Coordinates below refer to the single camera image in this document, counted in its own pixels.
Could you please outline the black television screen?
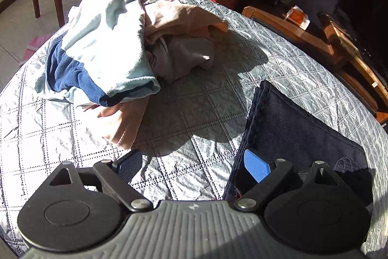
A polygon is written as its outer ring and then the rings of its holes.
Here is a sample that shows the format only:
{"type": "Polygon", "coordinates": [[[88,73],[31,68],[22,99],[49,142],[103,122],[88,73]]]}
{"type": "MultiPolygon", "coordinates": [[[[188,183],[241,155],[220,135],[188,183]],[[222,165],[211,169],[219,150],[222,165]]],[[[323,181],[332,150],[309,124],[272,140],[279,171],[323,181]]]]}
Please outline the black television screen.
{"type": "Polygon", "coordinates": [[[387,77],[387,0],[339,0],[333,13],[387,77]]]}

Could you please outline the wooden TV stand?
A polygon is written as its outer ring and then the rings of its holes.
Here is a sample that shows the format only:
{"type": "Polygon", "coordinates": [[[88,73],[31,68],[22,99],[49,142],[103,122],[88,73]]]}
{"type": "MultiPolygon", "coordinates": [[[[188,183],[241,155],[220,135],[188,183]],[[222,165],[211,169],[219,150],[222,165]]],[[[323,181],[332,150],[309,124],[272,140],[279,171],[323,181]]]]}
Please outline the wooden TV stand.
{"type": "Polygon", "coordinates": [[[328,45],[338,58],[333,64],[335,73],[370,107],[376,120],[387,127],[387,82],[378,74],[370,55],[329,14],[319,12],[317,16],[328,45]]]}

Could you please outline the orange tissue box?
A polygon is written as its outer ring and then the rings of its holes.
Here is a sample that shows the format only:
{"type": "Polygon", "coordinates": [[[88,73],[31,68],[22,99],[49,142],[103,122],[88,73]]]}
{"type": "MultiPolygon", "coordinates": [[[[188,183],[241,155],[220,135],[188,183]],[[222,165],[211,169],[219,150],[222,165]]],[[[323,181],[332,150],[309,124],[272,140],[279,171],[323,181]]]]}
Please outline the orange tissue box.
{"type": "Polygon", "coordinates": [[[306,30],[310,24],[310,19],[308,15],[305,14],[303,10],[296,5],[289,9],[285,16],[285,19],[291,21],[302,30],[306,30]]]}

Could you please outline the light blue fleece garment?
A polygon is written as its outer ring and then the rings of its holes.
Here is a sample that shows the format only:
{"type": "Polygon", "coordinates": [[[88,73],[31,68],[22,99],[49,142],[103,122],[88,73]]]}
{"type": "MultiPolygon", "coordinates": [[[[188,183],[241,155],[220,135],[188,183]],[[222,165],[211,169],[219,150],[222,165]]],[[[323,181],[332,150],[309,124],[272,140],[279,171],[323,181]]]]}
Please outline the light blue fleece garment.
{"type": "Polygon", "coordinates": [[[82,0],[49,39],[35,91],[75,105],[112,107],[160,91],[144,46],[140,0],[82,0]]]}

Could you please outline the grey garment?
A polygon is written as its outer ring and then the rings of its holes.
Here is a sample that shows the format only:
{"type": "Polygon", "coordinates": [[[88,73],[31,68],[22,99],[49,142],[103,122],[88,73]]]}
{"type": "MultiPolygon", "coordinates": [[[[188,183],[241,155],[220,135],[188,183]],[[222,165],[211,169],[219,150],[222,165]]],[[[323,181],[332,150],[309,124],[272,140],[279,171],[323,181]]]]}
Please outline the grey garment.
{"type": "Polygon", "coordinates": [[[193,68],[210,70],[214,61],[211,39],[186,35],[166,35],[145,49],[146,57],[157,77],[172,83],[193,68]]]}

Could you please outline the dark navy garment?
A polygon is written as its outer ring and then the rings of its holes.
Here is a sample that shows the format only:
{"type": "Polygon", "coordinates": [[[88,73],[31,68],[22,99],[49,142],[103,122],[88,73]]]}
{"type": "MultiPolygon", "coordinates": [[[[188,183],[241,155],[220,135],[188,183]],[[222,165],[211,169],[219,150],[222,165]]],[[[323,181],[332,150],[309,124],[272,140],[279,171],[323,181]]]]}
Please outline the dark navy garment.
{"type": "Polygon", "coordinates": [[[268,162],[288,160],[297,170],[322,160],[366,206],[373,202],[373,173],[368,168],[364,149],[302,109],[267,80],[255,89],[224,200],[233,202],[254,185],[243,163],[247,149],[268,162]]]}

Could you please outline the grey quilted table cover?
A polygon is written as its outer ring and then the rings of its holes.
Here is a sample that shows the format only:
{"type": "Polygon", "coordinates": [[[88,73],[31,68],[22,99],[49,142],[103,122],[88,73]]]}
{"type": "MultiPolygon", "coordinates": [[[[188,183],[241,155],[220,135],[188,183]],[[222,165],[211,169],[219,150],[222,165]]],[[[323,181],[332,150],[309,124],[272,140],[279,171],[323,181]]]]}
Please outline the grey quilted table cover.
{"type": "MultiPolygon", "coordinates": [[[[143,166],[132,185],[152,201],[220,199],[244,132],[255,88],[271,82],[295,104],[358,143],[372,169],[373,214],[362,249],[387,257],[387,133],[328,70],[279,35],[207,0],[179,0],[227,20],[213,32],[215,61],[151,97],[135,146],[143,166]]],[[[39,49],[1,91],[1,238],[26,248],[17,216],[43,180],[65,160],[90,167],[122,151],[94,136],[75,108],[41,98],[39,49]]]]}

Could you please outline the wooden low side table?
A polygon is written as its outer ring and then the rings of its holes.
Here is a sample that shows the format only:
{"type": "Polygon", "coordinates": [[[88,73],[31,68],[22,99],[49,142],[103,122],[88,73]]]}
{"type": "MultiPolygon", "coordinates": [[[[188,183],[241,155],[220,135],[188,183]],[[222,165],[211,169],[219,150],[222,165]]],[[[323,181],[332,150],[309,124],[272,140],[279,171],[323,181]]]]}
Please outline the wooden low side table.
{"type": "Polygon", "coordinates": [[[314,23],[303,30],[286,20],[279,8],[248,6],[243,9],[242,14],[280,35],[324,66],[334,66],[341,60],[334,48],[328,44],[324,32],[314,23]]]}

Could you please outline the pink bag on floor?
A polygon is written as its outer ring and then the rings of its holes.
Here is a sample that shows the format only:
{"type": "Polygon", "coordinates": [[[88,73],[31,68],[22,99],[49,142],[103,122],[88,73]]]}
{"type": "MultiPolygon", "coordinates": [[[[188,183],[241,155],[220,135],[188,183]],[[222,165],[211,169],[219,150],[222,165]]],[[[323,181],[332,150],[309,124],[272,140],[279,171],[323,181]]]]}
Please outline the pink bag on floor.
{"type": "Polygon", "coordinates": [[[26,47],[23,58],[20,61],[19,66],[25,64],[28,59],[50,38],[50,35],[43,35],[33,38],[26,47]]]}

